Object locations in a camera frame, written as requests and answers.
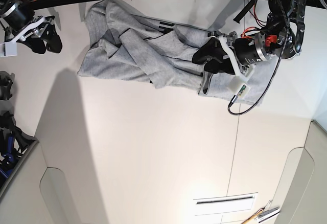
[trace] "gray cloth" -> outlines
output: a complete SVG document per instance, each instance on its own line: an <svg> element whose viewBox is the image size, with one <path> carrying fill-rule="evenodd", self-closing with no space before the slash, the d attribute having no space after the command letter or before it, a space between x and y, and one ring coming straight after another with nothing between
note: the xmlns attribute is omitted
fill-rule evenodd
<svg viewBox="0 0 327 224"><path fill-rule="evenodd" d="M91 7L86 20L90 34L80 76L152 82L155 88L186 87L201 96L230 100L232 75L204 72L192 63L194 53L208 41L208 31L140 16L132 16L113 0ZM264 91L275 63L257 65L242 103L254 103Z"/></svg>

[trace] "white panel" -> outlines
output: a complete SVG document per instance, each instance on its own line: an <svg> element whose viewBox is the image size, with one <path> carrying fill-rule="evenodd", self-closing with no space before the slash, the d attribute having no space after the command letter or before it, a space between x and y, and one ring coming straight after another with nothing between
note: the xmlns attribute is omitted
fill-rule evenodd
<svg viewBox="0 0 327 224"><path fill-rule="evenodd" d="M327 91L325 91L325 94L320 101L320 105L317 108L314 119L321 127L327 130Z"/></svg>
<svg viewBox="0 0 327 224"><path fill-rule="evenodd" d="M195 199L195 215L223 214L251 210L257 194Z"/></svg>
<svg viewBox="0 0 327 224"><path fill-rule="evenodd" d="M64 173L56 168L46 169L40 191L55 224L81 224Z"/></svg>
<svg viewBox="0 0 327 224"><path fill-rule="evenodd" d="M281 180L279 181L276 193L272 200L270 209L283 207L284 200L292 184L296 169L301 159L304 148L293 149L287 157Z"/></svg>
<svg viewBox="0 0 327 224"><path fill-rule="evenodd" d="M296 212L291 212L293 217L290 224L326 223L327 133L315 122L310 125L305 149L314 160L314 172ZM290 204L294 204L297 199L290 200L293 200ZM277 219L276 224L288 222Z"/></svg>
<svg viewBox="0 0 327 224"><path fill-rule="evenodd" d="M288 155L304 146L309 125L310 119L260 108L240 117L228 195L258 192L258 198L253 211L224 214L223 222L245 220L274 198Z"/></svg>
<svg viewBox="0 0 327 224"><path fill-rule="evenodd" d="M16 174L0 201L0 223L54 224L40 193L46 170L38 143Z"/></svg>
<svg viewBox="0 0 327 224"><path fill-rule="evenodd" d="M289 224L293 219L293 215L298 208L302 197L310 184L312 174L315 170L315 163L312 157L304 150L298 164L291 187L287 193L281 213L276 219L276 224Z"/></svg>
<svg viewBox="0 0 327 224"><path fill-rule="evenodd" d="M81 221L107 224L75 73L66 70L58 75L44 107L36 137L42 145L47 166L65 173L68 192ZM52 178L58 185L62 183L59 180L60 176ZM64 187L60 189L56 189L59 201L63 199L59 194L65 191Z"/></svg>

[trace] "motor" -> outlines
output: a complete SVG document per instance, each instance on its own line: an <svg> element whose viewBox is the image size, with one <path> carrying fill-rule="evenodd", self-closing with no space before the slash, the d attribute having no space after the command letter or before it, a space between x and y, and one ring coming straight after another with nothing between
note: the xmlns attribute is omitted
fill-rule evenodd
<svg viewBox="0 0 327 224"><path fill-rule="evenodd" d="M17 42L38 54L44 54L46 50L61 52L62 43L54 25L55 17L34 17L34 14L25 0L8 0L0 9L0 17L9 25L5 28L2 24L5 42L0 44L0 57L17 55Z"/></svg>
<svg viewBox="0 0 327 224"><path fill-rule="evenodd" d="M245 14L255 5L257 0L251 0L244 9L234 18L240 22ZM266 94L282 59L291 59L301 53L301 46L305 32L306 0L268 0L270 13L266 25L254 18L259 27L245 29L238 38L236 32L228 35L220 31L210 32L211 39L192 58L195 64L204 64L206 72L228 73L235 75L229 84L233 92L228 111L232 115L242 115L252 110L260 103ZM290 23L297 26L296 35L290 28ZM248 80L255 71L257 64L262 61L277 60L276 68L260 98L248 110L242 113L233 113L230 108L237 99L243 99L250 91Z"/></svg>

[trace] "white wall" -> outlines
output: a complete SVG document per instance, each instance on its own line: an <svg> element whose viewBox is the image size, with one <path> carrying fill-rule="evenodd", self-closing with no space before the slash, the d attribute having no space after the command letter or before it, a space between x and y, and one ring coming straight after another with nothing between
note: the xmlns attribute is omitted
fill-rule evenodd
<svg viewBox="0 0 327 224"><path fill-rule="evenodd" d="M312 170L311 160L301 158L296 175L276 224L326 223L327 133L315 122L310 125L305 150L314 161L314 171L307 184L303 176Z"/></svg>
<svg viewBox="0 0 327 224"><path fill-rule="evenodd" d="M40 144L29 154L0 202L0 223L54 224L40 192L46 170Z"/></svg>
<svg viewBox="0 0 327 224"><path fill-rule="evenodd" d="M320 124L321 127L327 130L327 91L321 99L321 103L317 108L314 119Z"/></svg>

